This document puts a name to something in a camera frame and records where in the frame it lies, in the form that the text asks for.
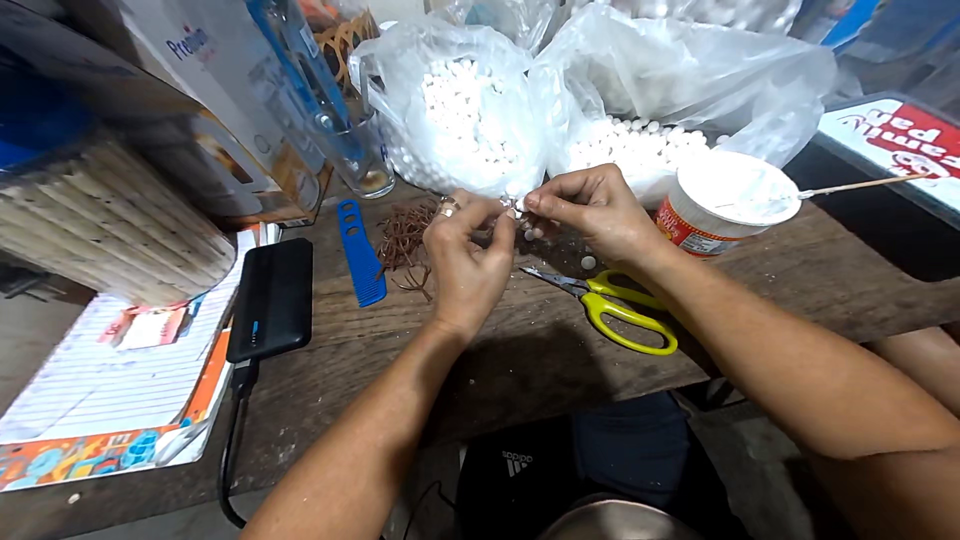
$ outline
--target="glue container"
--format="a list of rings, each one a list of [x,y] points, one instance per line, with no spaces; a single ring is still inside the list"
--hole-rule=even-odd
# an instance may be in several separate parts
[[[657,210],[657,227],[700,258],[716,257],[800,210],[800,191],[764,160],[713,150],[677,170]]]

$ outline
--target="skewer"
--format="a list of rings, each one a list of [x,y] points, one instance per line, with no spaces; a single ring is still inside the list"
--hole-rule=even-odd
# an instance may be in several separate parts
[[[893,178],[882,178],[880,180],[870,180],[868,182],[858,182],[856,184],[843,184],[835,185],[833,187],[822,187],[820,189],[807,189],[801,191],[797,194],[797,198],[801,201],[804,199],[809,199],[814,195],[827,195],[828,193],[835,193],[837,191],[847,191],[849,189],[859,189],[860,187],[871,187],[873,185],[884,185],[884,184],[895,184],[897,182],[905,182],[907,180],[917,180],[918,178],[926,178],[930,176],[930,173],[917,173],[917,174],[908,174],[906,176],[897,176]],[[780,197],[780,199],[788,199],[789,197]],[[732,207],[737,203],[728,203],[726,205],[718,205],[714,207],[715,209],[721,209],[724,207]]]

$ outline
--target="yellow scissors handle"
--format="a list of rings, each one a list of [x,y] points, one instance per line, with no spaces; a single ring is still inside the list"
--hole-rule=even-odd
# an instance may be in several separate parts
[[[590,287],[591,291],[597,294],[606,294],[607,296],[613,296],[628,302],[636,302],[642,306],[651,307],[660,311],[666,311],[666,306],[661,304],[659,300],[650,296],[649,294],[644,294],[638,290],[629,289],[627,287],[617,286],[610,282],[610,276],[617,276],[621,274],[623,274],[623,272],[604,270],[603,272],[600,272],[596,278],[587,280],[587,286]]]
[[[638,353],[646,353],[647,355],[666,356],[677,350],[677,336],[672,330],[670,330],[669,327],[657,319],[651,319],[650,317],[641,315],[632,309],[621,307],[593,292],[588,292],[581,296],[580,302],[587,307],[587,317],[589,318],[590,322],[593,323],[593,326],[618,345],[622,345],[627,349],[637,351]],[[611,330],[611,328],[607,326],[607,323],[603,322],[603,319],[600,318],[600,315],[603,313],[607,313],[612,317],[616,317],[625,323],[639,326],[641,328],[652,330],[661,334],[664,338],[666,338],[666,345],[660,349],[657,349],[656,347],[640,345],[639,343],[635,343],[626,337],[623,337],[622,335]]]

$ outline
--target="charging cable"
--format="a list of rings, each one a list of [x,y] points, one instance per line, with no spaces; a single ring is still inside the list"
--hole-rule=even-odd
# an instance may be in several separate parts
[[[230,406],[229,432],[224,444],[224,453],[220,456],[220,474],[217,478],[217,500],[227,519],[237,528],[243,528],[247,520],[240,517],[230,504],[230,485],[236,466],[236,449],[243,438],[244,420],[247,418],[247,406],[250,394],[260,375],[260,360],[244,360],[233,367],[230,377],[230,389],[233,391],[233,403]]]

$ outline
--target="cardboard box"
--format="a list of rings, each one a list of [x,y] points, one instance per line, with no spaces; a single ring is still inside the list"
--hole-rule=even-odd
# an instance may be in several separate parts
[[[126,27],[110,28],[119,39],[118,29]],[[255,28],[252,31],[262,38]],[[199,33],[190,34],[181,46],[197,46],[191,47],[197,53],[194,56],[206,46],[212,50],[212,39],[204,45]],[[146,46],[125,35],[127,53]],[[217,102],[217,110],[210,110],[103,45],[8,0],[0,0],[0,45],[39,73],[73,86],[214,221],[230,226],[261,221],[303,225],[315,219],[325,189],[321,180],[329,181],[329,171],[322,170],[324,160],[315,145],[301,152],[294,144],[296,138],[288,136],[290,128],[277,120],[291,115],[292,105],[283,103],[288,88],[278,77],[278,62],[271,62],[275,57],[251,54],[256,62],[245,72],[246,101],[230,97],[243,92],[228,92],[226,82],[225,86],[207,85],[206,99]],[[265,42],[261,45],[250,51],[269,52]],[[148,67],[158,69],[159,65]],[[171,78],[167,72],[165,79],[185,89],[183,78]],[[288,120],[296,127],[294,120]]]

